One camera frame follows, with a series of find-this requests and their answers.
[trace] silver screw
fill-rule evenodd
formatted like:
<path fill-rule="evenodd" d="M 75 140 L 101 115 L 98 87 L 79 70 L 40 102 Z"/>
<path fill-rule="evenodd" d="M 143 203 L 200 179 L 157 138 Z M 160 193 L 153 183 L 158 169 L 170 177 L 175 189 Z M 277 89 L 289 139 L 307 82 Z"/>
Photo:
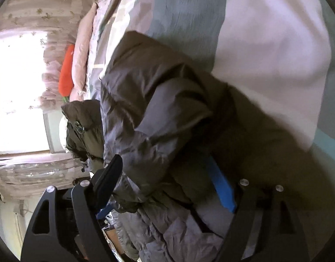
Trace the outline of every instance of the silver screw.
<path fill-rule="evenodd" d="M 46 188 L 46 191 L 48 193 L 52 193 L 53 191 L 55 191 L 55 187 L 54 186 L 49 186 L 48 188 Z"/>
<path fill-rule="evenodd" d="M 83 180 L 80 182 L 80 186 L 81 187 L 86 187 L 86 186 L 89 186 L 90 185 L 90 181 L 88 180 Z"/>
<path fill-rule="evenodd" d="M 240 185 L 243 186 L 248 186 L 249 185 L 249 180 L 243 178 L 242 180 L 239 181 Z"/>
<path fill-rule="evenodd" d="M 283 192 L 283 191 L 284 191 L 284 187 L 281 186 L 281 185 L 277 185 L 277 186 L 275 187 L 275 189 L 276 189 L 278 192 Z"/>

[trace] white round object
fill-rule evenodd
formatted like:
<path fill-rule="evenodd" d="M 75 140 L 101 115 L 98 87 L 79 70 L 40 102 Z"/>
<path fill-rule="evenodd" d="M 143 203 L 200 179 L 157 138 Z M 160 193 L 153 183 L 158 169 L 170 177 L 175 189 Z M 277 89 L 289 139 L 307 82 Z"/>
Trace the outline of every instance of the white round object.
<path fill-rule="evenodd" d="M 82 187 L 86 187 L 86 186 L 89 186 L 90 185 L 90 181 L 88 180 L 83 180 L 80 182 L 80 186 Z"/>
<path fill-rule="evenodd" d="M 243 185 L 243 186 L 248 186 L 249 185 L 249 180 L 243 178 L 242 180 L 240 180 L 240 185 Z"/>
<path fill-rule="evenodd" d="M 281 185 L 277 185 L 277 186 L 275 187 L 275 189 L 276 189 L 278 192 L 283 192 L 283 191 L 284 191 L 284 187 L 281 186 Z"/>
<path fill-rule="evenodd" d="M 54 186 L 49 186 L 48 188 L 46 188 L 46 191 L 48 193 L 52 193 L 53 191 L 55 191 L 55 187 Z"/>

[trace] bed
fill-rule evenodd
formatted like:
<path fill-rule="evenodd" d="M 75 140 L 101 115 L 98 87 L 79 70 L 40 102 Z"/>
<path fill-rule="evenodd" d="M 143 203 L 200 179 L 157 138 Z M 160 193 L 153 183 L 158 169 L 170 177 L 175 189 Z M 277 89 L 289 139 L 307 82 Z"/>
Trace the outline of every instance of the bed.
<path fill-rule="evenodd" d="M 92 36 L 88 97 L 98 98 L 123 34 L 145 33 L 240 89 L 312 154 L 335 190 L 335 14 L 326 0 L 116 1 L 96 17 L 103 30 Z M 335 221 L 328 210 L 307 217 L 314 256 Z"/>

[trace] curtain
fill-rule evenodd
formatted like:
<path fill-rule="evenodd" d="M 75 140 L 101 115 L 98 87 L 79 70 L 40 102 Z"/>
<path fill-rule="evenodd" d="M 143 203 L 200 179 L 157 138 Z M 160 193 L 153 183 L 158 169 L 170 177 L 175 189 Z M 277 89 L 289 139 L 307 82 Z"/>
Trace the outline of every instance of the curtain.
<path fill-rule="evenodd" d="M 0 162 L 0 193 L 5 199 L 23 200 L 42 194 L 50 186 L 70 188 L 82 172 L 80 160 L 70 154 L 21 156 Z"/>
<path fill-rule="evenodd" d="M 97 0 L 5 0 L 0 8 L 0 113 L 57 109 L 59 72 Z"/>

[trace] orange plush toy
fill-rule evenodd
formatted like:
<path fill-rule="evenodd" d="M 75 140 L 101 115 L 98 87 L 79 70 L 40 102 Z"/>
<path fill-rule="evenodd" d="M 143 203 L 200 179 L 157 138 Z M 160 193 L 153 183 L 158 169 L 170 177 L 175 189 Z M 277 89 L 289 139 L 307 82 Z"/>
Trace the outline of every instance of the orange plush toy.
<path fill-rule="evenodd" d="M 71 44 L 69 45 L 66 55 L 64 56 L 62 69 L 60 70 L 59 92 L 63 98 L 69 97 L 74 87 L 72 79 L 73 53 L 74 44 Z"/>

